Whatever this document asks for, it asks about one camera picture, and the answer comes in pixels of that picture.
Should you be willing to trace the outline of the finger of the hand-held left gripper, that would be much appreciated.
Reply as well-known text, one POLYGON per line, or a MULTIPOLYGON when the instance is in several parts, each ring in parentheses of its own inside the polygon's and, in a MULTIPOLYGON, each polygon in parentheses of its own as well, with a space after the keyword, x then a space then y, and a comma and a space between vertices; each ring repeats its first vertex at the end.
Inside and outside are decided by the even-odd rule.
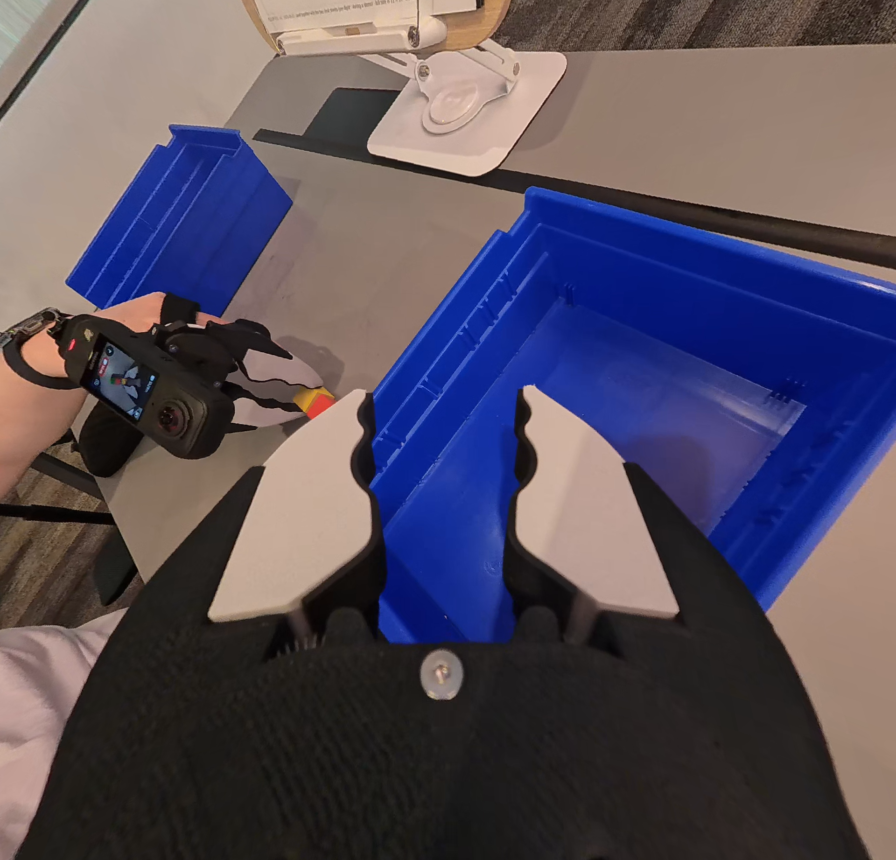
POLYGON ((245 351, 240 366, 244 376, 253 384, 283 383, 297 389, 320 387, 320 375, 289 352, 284 357, 250 349, 245 351))
POLYGON ((294 402, 280 403, 273 399, 261 401, 255 397, 238 397, 233 404, 234 415, 229 431, 279 426, 307 416, 294 402))

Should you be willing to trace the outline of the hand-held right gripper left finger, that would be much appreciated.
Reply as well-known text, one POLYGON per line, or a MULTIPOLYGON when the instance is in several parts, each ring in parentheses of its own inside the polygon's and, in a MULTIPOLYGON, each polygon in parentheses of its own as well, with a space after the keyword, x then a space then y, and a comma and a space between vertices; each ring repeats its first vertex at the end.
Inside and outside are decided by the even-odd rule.
POLYGON ((385 537, 371 490, 375 403, 357 389, 264 463, 209 607, 211 622, 284 615, 327 623, 340 608, 379 622, 385 537))

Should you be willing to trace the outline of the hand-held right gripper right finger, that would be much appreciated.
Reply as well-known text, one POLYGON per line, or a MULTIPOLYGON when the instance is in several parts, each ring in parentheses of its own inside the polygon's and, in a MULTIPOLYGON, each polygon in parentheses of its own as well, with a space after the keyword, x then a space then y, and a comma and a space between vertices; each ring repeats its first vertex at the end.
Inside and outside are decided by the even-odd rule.
POLYGON ((514 433, 505 585, 516 614, 674 619, 678 601, 616 449, 534 385, 518 391, 514 433))

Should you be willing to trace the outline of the blue plastic bin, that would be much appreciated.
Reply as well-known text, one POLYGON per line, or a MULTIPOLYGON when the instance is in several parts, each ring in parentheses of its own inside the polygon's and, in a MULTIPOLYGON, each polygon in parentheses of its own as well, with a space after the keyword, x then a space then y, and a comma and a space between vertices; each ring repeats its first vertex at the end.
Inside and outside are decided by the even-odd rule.
POLYGON ((99 309, 167 292, 220 317, 293 202, 239 131, 169 129, 65 283, 99 309))
POLYGON ((766 611, 894 442, 894 285, 530 189, 374 393, 389 642, 510 637, 532 384, 640 465, 766 611))

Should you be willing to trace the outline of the person's left forearm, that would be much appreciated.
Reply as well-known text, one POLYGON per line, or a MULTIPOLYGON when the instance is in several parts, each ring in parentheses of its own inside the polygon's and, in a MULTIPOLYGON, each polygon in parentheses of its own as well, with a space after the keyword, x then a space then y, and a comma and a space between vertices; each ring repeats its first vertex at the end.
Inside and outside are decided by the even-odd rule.
POLYGON ((87 398, 64 375, 49 333, 63 315, 45 308, 2 332, 1 497, 19 483, 39 453, 67 432, 87 398))

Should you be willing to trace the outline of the person's left hand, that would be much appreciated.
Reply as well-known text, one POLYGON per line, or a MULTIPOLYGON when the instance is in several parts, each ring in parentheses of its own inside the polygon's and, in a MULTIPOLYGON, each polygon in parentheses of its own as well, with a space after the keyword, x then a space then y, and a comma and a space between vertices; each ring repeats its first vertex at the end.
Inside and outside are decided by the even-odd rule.
POLYGON ((209 323, 226 324, 225 320, 203 313, 196 302, 165 292, 146 294, 118 306, 96 310, 93 315, 119 322, 134 332, 146 332, 156 326, 177 322, 197 328, 209 323))

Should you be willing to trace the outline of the black rounded pad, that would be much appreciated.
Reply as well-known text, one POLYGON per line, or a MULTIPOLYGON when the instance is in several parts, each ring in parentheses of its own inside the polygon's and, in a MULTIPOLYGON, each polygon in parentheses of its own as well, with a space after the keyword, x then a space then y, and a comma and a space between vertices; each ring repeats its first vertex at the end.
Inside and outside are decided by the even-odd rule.
POLYGON ((95 478, 109 478, 120 471, 143 439, 141 431, 101 403, 95 404, 75 435, 86 470, 95 478))

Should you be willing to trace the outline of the person's pale shirt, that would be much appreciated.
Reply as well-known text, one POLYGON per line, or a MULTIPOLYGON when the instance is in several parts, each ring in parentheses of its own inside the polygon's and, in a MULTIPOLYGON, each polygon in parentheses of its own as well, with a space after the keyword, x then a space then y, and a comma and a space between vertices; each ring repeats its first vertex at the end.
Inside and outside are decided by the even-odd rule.
POLYGON ((14 858, 28 832, 66 721, 125 613, 1 631, 2 858, 14 858))

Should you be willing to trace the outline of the black table leg frame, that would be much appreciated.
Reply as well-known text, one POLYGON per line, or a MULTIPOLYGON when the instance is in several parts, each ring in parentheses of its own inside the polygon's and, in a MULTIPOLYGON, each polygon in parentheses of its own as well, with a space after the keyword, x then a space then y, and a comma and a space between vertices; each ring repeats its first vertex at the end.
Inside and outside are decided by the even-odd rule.
POLYGON ((36 622, 75 598, 110 607, 136 564, 73 443, 39 454, 2 497, 2 611, 36 622))

